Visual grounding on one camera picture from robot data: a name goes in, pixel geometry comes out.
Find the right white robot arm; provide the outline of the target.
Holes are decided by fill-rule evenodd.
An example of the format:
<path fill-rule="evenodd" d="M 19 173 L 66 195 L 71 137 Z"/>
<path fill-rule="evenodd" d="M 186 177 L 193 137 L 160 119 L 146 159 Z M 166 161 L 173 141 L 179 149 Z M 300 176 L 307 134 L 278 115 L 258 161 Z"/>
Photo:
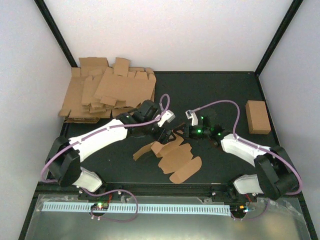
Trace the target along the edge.
<path fill-rule="evenodd" d="M 196 114 L 191 113 L 187 117 L 191 122 L 176 127 L 175 134 L 184 139 L 209 139 L 216 148 L 255 168 L 255 174 L 243 174 L 231 181 L 227 189 L 230 200 L 238 202 L 246 194 L 256 194 L 275 201 L 300 189 L 301 179 L 283 147 L 261 146 L 248 141 L 219 124 L 213 125 L 207 116 L 195 120 Z"/>

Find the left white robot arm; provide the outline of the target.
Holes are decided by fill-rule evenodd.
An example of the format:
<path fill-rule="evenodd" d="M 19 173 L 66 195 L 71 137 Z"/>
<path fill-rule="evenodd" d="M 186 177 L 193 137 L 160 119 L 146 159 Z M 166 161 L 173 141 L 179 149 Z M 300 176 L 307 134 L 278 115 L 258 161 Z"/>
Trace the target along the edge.
<path fill-rule="evenodd" d="M 150 135 L 161 144 L 175 140 L 175 135 L 164 127 L 175 118 L 167 107 L 145 100 L 138 108 L 121 113 L 107 124 L 86 134 L 55 139 L 45 162 L 52 174 L 52 182 L 61 187 L 84 188 L 97 200 L 108 192 L 100 176 L 85 169 L 81 163 L 95 152 L 128 137 Z"/>

